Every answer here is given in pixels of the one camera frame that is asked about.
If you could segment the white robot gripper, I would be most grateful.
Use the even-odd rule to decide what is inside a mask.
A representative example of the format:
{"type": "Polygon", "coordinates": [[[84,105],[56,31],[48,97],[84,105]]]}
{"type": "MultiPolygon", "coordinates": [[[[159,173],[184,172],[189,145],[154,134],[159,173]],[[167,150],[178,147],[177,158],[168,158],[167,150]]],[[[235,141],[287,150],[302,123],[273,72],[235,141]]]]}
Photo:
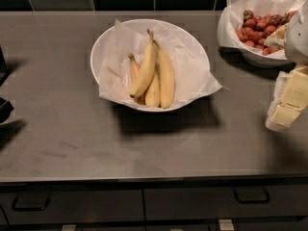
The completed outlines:
{"type": "Polygon", "coordinates": [[[289,73],[280,71],[276,78],[266,127],[279,132],[289,128],[308,106],[308,1],[295,13],[289,26],[286,23],[279,27],[264,45],[284,46],[286,57],[297,64],[289,73]]]}

